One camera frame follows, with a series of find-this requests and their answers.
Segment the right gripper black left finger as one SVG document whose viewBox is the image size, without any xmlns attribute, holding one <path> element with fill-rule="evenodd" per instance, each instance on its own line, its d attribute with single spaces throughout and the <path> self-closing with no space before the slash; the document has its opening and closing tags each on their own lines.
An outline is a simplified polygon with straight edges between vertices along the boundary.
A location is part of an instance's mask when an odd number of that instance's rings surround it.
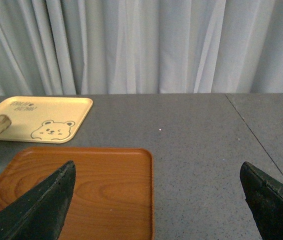
<svg viewBox="0 0 283 240">
<path fill-rule="evenodd" d="M 0 211 L 0 240 L 57 240 L 76 182 L 70 160 Z"/>
</svg>

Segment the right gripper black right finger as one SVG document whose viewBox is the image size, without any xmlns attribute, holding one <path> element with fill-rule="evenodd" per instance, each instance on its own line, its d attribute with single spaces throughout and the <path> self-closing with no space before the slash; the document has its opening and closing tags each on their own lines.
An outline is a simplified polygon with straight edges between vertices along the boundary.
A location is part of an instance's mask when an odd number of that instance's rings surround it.
<svg viewBox="0 0 283 240">
<path fill-rule="evenodd" d="M 247 161 L 239 178 L 261 238 L 283 240 L 283 184 Z"/>
</svg>

